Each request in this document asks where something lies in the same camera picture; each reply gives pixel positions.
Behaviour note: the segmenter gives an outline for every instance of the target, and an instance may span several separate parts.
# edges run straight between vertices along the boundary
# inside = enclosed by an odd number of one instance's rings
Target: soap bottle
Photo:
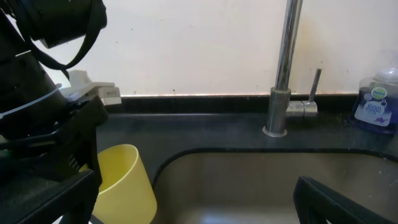
[[[397,132],[398,70],[382,70],[361,80],[350,120],[360,128],[378,133]]]

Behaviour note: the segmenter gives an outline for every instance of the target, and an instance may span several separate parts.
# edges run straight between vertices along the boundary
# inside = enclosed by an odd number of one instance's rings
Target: silver faucet
[[[318,114],[318,106],[313,99],[321,69],[317,70],[308,101],[290,101],[291,90],[288,88],[302,4],[303,0],[287,0],[286,4],[276,83],[271,88],[268,121],[262,129],[264,133],[272,137],[283,137],[287,134],[285,129],[287,116],[307,118]]]

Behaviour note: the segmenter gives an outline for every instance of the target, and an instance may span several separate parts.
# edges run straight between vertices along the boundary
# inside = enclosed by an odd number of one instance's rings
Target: countertop
[[[118,144],[136,146],[152,184],[169,162],[194,152],[364,153],[398,162],[398,137],[359,129],[348,114],[320,113],[287,122],[287,135],[262,132],[264,113],[111,114],[97,129],[98,151]]]

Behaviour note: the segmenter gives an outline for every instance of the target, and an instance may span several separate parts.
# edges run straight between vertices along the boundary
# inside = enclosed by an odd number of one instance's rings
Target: white wall
[[[123,95],[267,94],[274,85],[285,0],[105,4],[108,26],[75,68]],[[398,65],[397,9],[397,0],[304,0],[292,92],[308,93],[317,67],[319,93],[356,93],[360,79]],[[81,42],[48,52],[68,62]]]

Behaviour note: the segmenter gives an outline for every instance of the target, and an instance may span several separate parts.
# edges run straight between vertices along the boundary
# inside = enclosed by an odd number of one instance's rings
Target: stainless steel sink
[[[299,223],[293,191],[307,175],[398,223],[398,164],[364,154],[199,153],[154,186],[152,224]]]

